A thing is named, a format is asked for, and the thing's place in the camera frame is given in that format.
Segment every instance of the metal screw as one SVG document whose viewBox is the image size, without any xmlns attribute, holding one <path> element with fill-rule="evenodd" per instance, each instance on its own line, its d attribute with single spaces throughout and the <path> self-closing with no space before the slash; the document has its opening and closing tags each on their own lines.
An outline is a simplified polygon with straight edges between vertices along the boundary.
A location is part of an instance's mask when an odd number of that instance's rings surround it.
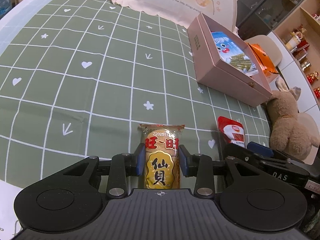
<svg viewBox="0 0 320 240">
<path fill-rule="evenodd" d="M 207 187 L 201 187 L 197 190 L 197 192 L 198 192 L 198 194 L 200 194 L 202 196 L 208 196 L 213 193 L 212 189 L 207 188 Z"/>
<path fill-rule="evenodd" d="M 119 187 L 114 187 L 111 190 L 109 190 L 109 194 L 113 196 L 121 196 L 124 193 L 124 190 Z"/>
</svg>

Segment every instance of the seaweed snack package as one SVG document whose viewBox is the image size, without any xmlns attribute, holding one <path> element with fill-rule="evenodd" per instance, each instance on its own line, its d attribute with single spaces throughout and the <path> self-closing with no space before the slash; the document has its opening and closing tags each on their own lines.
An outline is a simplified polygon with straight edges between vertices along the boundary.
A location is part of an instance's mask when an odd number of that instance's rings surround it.
<svg viewBox="0 0 320 240">
<path fill-rule="evenodd" d="M 219 116 L 218 129 L 223 134 L 226 143 L 234 143 L 239 146 L 245 147 L 244 129 L 241 123 L 223 116 Z"/>
<path fill-rule="evenodd" d="M 219 52 L 220 58 L 246 74 L 253 76 L 259 71 L 250 58 L 223 32 L 212 32 L 214 43 Z"/>
<path fill-rule="evenodd" d="M 180 188 L 179 136 L 184 125 L 141 124 L 146 145 L 145 188 Z"/>
</svg>

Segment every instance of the table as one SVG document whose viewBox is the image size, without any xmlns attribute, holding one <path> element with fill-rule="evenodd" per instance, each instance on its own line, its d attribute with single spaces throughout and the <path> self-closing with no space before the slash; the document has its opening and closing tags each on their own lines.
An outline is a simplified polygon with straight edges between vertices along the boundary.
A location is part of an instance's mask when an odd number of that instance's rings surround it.
<svg viewBox="0 0 320 240">
<path fill-rule="evenodd" d="M 268 146 L 261 106 L 196 82 L 183 27 L 109 0 L 21 4 L 0 30 L 1 180 L 24 188 L 90 155 L 132 153 L 141 123 L 185 124 L 180 143 L 214 160 L 219 116 Z"/>
</svg>

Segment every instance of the blue snack package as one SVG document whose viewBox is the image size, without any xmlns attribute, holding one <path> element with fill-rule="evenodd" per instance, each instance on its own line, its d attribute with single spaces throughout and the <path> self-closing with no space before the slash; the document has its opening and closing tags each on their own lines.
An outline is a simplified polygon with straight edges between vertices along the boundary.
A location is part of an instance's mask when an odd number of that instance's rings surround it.
<svg viewBox="0 0 320 240">
<path fill-rule="evenodd" d="M 256 65 L 250 58 L 223 32 L 212 32 L 220 58 L 247 76 L 258 73 Z"/>
</svg>

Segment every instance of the open box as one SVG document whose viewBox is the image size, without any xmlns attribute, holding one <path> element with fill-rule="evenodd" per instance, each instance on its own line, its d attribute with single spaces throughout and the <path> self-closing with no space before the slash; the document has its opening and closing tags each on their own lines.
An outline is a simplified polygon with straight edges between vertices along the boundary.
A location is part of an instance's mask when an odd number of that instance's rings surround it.
<svg viewBox="0 0 320 240">
<path fill-rule="evenodd" d="M 259 73 L 249 77 L 224 62 L 219 56 L 211 32 L 225 33 L 256 65 Z M 252 107 L 270 98 L 272 92 L 267 78 L 250 47 L 238 36 L 202 13 L 189 26 L 188 36 L 198 83 Z"/>
</svg>

